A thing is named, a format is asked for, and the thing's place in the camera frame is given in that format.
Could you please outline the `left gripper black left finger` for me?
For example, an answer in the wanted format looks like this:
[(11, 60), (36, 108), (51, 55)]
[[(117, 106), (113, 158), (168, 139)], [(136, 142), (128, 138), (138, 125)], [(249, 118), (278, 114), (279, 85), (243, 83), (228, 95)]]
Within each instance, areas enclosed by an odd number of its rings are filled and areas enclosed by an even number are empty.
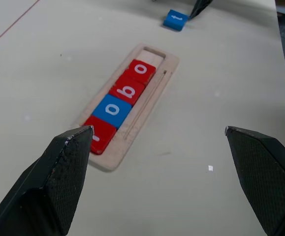
[(0, 203), (0, 236), (65, 236), (84, 186), (91, 126), (68, 130), (50, 142)]

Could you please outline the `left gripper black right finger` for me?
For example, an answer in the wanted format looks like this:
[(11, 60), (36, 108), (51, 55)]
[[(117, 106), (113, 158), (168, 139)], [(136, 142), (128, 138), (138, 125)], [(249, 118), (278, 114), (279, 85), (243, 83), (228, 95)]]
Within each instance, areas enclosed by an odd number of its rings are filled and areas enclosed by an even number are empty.
[(225, 129), (238, 179), (268, 236), (285, 236), (285, 147), (271, 136)]

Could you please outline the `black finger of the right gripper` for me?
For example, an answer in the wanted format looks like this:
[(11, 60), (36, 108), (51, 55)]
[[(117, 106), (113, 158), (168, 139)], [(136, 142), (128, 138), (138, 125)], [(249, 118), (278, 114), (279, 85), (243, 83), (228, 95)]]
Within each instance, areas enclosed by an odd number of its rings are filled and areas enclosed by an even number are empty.
[(197, 0), (189, 16), (189, 20), (198, 16), (212, 1), (213, 0)]

